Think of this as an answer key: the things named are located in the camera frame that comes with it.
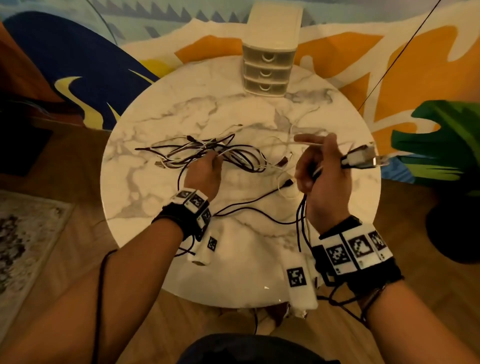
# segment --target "person's right arm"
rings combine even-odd
[[[299,190],[307,195],[307,219],[323,234],[350,216],[351,175],[340,168],[334,134],[301,134],[295,141],[323,144],[308,147],[295,172]],[[309,171],[320,163],[322,174],[313,181]],[[387,364],[480,364],[402,280],[386,286],[369,308],[367,323]]]

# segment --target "rug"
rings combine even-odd
[[[72,204],[0,190],[0,342],[63,230]]]

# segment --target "drawer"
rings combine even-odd
[[[295,52],[269,52],[243,46],[243,60],[246,64],[262,68],[290,69]]]
[[[243,88],[245,91],[252,94],[261,95],[261,96],[284,96],[287,92],[288,84],[284,85],[272,85],[272,84],[262,84],[259,82],[251,81],[246,78],[243,78]]]
[[[267,84],[287,84],[290,79],[291,68],[287,70],[276,68],[253,67],[243,63],[243,76],[251,81]]]

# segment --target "round table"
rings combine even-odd
[[[158,157],[136,151],[137,147],[179,135],[207,139],[235,132],[232,144],[262,146],[272,162],[291,156],[286,169],[293,175],[306,146],[285,147],[278,145],[278,138],[287,141],[299,133],[335,132],[343,153],[373,141],[353,105],[316,74],[293,66],[285,97],[259,97],[244,92],[240,65],[237,56],[187,64],[155,82],[125,110],[105,148],[100,177],[105,216],[120,247],[145,229],[177,190],[180,170],[156,166]],[[268,144],[277,146],[265,147]],[[220,191],[210,211],[275,189],[279,173],[274,168],[248,173],[224,163]],[[352,178],[350,211],[372,222],[380,198],[380,169],[353,170]],[[294,185],[252,206],[277,220],[294,221],[300,200]],[[219,307],[263,307],[287,301],[278,251],[296,247],[295,224],[278,225],[250,210],[217,219],[222,233],[212,263],[201,267],[186,255],[174,258],[163,289]],[[311,239],[317,238],[311,229]],[[188,248],[190,243],[181,246]]]

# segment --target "wall mural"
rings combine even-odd
[[[442,0],[425,21],[437,1],[302,1],[295,63],[359,110],[391,157],[384,178],[478,190],[480,0]],[[0,0],[0,89],[110,130],[160,77],[240,55],[253,2]]]

